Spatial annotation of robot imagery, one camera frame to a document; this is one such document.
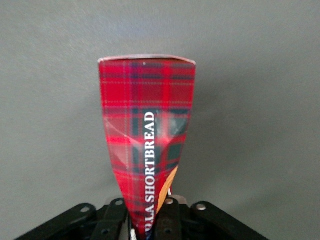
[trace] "plaid wrapper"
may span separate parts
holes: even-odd
[[[146,208],[145,114],[154,114],[155,201],[178,166],[193,104],[196,65],[179,57],[133,56],[99,60],[101,105],[113,172],[133,226],[148,237]]]

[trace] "gray wall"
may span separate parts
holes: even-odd
[[[0,2],[0,239],[120,194],[100,57],[197,62],[174,192],[271,240],[320,239],[318,0]]]

